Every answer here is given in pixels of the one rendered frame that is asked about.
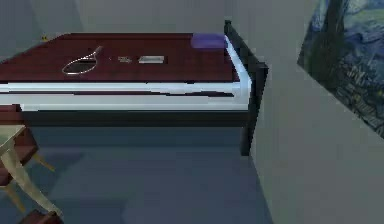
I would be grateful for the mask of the dark red covered bed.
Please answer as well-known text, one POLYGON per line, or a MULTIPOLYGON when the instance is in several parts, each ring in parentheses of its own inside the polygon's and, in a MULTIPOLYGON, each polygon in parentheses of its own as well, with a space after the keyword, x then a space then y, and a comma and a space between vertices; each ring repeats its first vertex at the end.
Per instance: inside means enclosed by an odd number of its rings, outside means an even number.
POLYGON ((36 127, 240 127, 240 152, 247 156, 268 67, 230 23, 218 33, 225 49, 193 48, 193 34, 60 35, 0 62, 0 105, 18 105, 36 127), (98 46, 93 70, 62 72, 98 46), (141 56, 165 61, 140 64, 141 56))

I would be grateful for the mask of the grey flat phone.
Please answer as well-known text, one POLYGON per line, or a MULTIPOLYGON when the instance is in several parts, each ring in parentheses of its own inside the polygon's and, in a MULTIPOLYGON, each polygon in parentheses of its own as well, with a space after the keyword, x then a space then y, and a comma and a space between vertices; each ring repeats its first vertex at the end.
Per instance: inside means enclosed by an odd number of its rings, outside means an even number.
POLYGON ((138 60, 140 64, 162 64, 165 56, 141 56, 138 60))

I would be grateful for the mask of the purple pillow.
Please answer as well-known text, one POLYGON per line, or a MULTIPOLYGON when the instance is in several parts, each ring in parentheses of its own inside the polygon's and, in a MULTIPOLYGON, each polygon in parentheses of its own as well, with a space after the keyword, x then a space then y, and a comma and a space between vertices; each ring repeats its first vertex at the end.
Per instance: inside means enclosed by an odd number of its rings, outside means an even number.
POLYGON ((196 49, 225 49, 227 47, 226 37, 218 33, 194 33, 191 45, 196 49))

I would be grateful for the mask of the grey tennis racket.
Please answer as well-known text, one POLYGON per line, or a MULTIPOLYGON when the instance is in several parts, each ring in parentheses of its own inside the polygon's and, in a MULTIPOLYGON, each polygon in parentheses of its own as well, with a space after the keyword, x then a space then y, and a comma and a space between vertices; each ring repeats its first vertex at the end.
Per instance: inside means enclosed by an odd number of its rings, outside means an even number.
POLYGON ((75 76, 87 73, 93 70, 97 64, 97 55, 102 50, 102 46, 98 46, 91 54, 78 58, 62 68, 62 72, 68 76, 75 76))

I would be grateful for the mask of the dark red wooden chair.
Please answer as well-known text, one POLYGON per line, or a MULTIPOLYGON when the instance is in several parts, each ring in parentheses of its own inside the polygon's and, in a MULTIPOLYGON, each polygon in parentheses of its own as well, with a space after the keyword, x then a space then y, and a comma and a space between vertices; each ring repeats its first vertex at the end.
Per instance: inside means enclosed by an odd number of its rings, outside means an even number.
MULTIPOLYGON (((24 125, 26 127, 26 129, 15 138, 15 150, 24 168, 29 161, 34 159, 48 170, 52 172, 55 171, 55 168, 38 154, 39 147, 37 146, 37 142, 31 130, 26 126, 18 105, 0 105, 0 125, 24 125)), ((0 191, 4 191, 15 207, 19 211, 24 212, 25 206, 12 186, 13 182, 15 182, 13 177, 5 169, 3 162, 0 160, 0 191)))

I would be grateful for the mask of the blue swirly wall painting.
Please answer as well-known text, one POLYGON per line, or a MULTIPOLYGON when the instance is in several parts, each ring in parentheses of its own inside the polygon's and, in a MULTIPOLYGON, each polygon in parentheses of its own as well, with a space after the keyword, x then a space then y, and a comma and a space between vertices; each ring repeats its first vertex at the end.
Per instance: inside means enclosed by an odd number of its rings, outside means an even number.
POLYGON ((319 0, 297 64, 384 138, 384 0, 319 0))

